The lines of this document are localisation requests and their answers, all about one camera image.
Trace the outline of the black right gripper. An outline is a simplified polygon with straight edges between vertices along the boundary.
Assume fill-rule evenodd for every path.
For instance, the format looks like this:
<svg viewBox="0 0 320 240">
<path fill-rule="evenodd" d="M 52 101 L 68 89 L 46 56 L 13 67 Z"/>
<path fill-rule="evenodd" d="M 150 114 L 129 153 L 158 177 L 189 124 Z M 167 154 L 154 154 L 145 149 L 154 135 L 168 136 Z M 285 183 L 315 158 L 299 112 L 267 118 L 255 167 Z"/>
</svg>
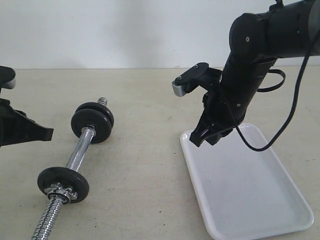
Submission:
<svg viewBox="0 0 320 240">
<path fill-rule="evenodd" d="M 189 137 L 189 141 L 197 147 L 203 141 L 215 145 L 243 122 L 242 105 L 237 106 L 218 86 L 208 90 L 202 102 L 203 112 Z"/>
</svg>

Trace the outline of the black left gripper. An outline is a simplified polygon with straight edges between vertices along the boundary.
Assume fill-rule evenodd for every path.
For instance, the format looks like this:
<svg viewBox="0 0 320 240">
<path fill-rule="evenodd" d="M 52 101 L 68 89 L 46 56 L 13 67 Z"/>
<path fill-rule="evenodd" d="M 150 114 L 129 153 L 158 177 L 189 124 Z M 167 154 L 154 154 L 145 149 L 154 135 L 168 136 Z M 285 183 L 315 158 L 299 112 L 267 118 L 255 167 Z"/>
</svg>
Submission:
<svg viewBox="0 0 320 240">
<path fill-rule="evenodd" d="M 20 110 L 14 110 L 11 102 L 0 99 L 0 146 L 52 140 L 54 129 L 42 126 Z"/>
</svg>

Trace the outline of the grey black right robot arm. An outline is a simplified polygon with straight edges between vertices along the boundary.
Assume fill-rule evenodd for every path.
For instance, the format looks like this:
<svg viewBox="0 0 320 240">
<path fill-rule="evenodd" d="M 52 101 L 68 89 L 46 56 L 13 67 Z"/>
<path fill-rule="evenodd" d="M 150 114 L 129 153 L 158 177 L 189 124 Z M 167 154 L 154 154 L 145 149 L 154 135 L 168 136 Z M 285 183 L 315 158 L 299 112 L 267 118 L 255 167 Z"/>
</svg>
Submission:
<svg viewBox="0 0 320 240">
<path fill-rule="evenodd" d="M 230 53 L 223 70 L 200 62 L 175 80 L 187 94 L 203 87 L 203 112 L 190 141 L 216 144 L 238 129 L 261 83 L 278 59 L 302 57 L 305 69 L 310 57 L 320 54 L 320 3 L 301 0 L 284 5 L 278 0 L 265 13 L 244 13 L 229 31 Z"/>
</svg>

